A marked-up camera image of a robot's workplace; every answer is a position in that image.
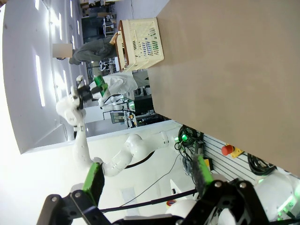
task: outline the table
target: table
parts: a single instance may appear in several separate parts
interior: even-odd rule
[[[300,1],[170,0],[155,111],[300,176]]]

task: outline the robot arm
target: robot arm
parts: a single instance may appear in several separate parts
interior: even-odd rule
[[[89,147],[85,134],[85,110],[83,109],[83,101],[92,98],[92,93],[88,85],[78,85],[78,89],[71,87],[71,94],[56,105],[57,113],[62,116],[77,132],[75,145],[73,147],[73,155],[76,163],[88,170],[93,162],[102,163],[99,158],[90,158]],[[132,134],[121,147],[119,153],[108,163],[103,163],[103,172],[105,176],[115,176],[128,166],[132,159],[138,161],[146,158],[151,152],[167,147],[169,142],[174,145],[174,139],[178,134],[178,129],[168,132],[160,132],[150,135],[146,139],[142,139],[139,135]]]

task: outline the workstation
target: workstation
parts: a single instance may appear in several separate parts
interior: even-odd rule
[[[298,1],[0,9],[1,224],[299,223]]]

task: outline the beige crate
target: beige crate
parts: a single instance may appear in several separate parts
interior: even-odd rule
[[[146,69],[164,60],[156,18],[121,20],[116,48],[120,71]]]

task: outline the fluorescent light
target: fluorescent light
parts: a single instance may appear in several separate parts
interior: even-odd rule
[[[60,74],[55,74],[55,83],[57,85],[57,88],[60,90],[66,89],[65,83],[63,82]]]
[[[70,10],[71,10],[71,17],[73,17],[72,0],[70,0]]]
[[[39,97],[41,98],[42,107],[45,107],[45,98],[44,98],[44,91],[43,91],[43,84],[42,84],[41,64],[40,64],[38,55],[36,55],[36,69],[37,69],[37,84],[38,84]]]
[[[60,21],[57,18],[56,13],[53,9],[50,10],[50,21],[56,26],[60,25]]]
[[[62,28],[61,28],[61,14],[59,13],[59,23],[60,23],[60,39],[62,40]]]
[[[65,81],[65,86],[66,86],[66,92],[67,92],[67,95],[69,95],[68,83],[67,83],[67,77],[66,77],[66,71],[63,70],[63,73],[64,73],[64,81]]]
[[[74,36],[72,35],[73,49],[75,49]]]
[[[36,9],[38,10],[39,7],[39,0],[36,0]]]
[[[78,35],[80,35],[80,31],[79,31],[79,21],[77,20],[77,29],[78,29]]]

